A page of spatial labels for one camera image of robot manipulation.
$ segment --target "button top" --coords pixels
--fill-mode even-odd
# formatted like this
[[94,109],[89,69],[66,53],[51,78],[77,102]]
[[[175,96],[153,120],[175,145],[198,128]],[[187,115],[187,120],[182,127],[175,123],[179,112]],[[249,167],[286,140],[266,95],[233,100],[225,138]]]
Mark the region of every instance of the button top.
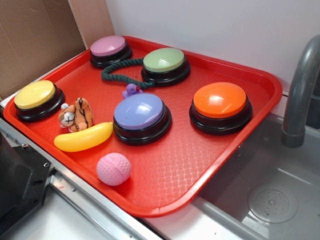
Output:
[[162,100],[150,93],[140,93],[121,101],[114,111],[117,124],[126,130],[141,130],[155,124],[163,115]]
[[194,107],[201,115],[212,119],[232,117],[246,106],[247,95],[238,85],[215,82],[200,88],[193,97]]
[[95,41],[90,51],[97,57],[105,57],[121,51],[126,46],[122,36],[105,36]]
[[55,93],[51,81],[36,81],[22,88],[14,97],[14,103],[19,109],[32,109],[47,102]]
[[150,72],[164,73],[180,67],[184,60],[185,55],[181,50],[165,47],[147,54],[143,59],[143,64]]

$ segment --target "sink drain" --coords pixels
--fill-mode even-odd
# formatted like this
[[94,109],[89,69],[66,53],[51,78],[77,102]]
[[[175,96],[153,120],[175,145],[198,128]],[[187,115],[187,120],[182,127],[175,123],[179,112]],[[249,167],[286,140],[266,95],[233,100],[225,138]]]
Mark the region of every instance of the sink drain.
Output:
[[298,209],[294,194],[278,184],[256,186],[248,196],[248,205],[257,218],[272,224],[288,221]]

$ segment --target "sink basin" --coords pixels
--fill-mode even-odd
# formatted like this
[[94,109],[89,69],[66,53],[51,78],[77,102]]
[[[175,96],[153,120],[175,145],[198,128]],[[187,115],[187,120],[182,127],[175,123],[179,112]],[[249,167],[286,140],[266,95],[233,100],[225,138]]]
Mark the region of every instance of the sink basin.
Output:
[[254,239],[319,239],[320,134],[307,127],[304,145],[288,148],[282,122],[269,114],[198,196],[212,206],[207,214],[225,215]]

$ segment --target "green rope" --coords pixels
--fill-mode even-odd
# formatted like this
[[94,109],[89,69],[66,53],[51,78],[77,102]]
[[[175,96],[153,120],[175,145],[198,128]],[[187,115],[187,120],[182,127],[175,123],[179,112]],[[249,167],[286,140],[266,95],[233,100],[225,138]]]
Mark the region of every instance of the green rope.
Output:
[[110,66],[107,66],[102,71],[101,78],[105,81],[118,81],[118,82],[124,82],[127,84],[135,84],[139,86],[141,89],[154,87],[155,86],[154,82],[141,82],[141,81],[134,80],[126,75],[110,74],[113,71],[124,68],[124,67],[142,65],[143,60],[144,60],[143,58],[139,58],[139,59],[127,59],[127,60],[115,62]]

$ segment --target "toy banana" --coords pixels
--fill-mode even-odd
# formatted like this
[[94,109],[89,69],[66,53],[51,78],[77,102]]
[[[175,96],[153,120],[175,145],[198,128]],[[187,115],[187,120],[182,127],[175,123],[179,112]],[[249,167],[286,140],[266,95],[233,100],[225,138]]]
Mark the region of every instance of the toy banana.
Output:
[[106,141],[113,132],[112,122],[102,122],[82,131],[55,137],[54,145],[65,152],[78,152],[93,148]]

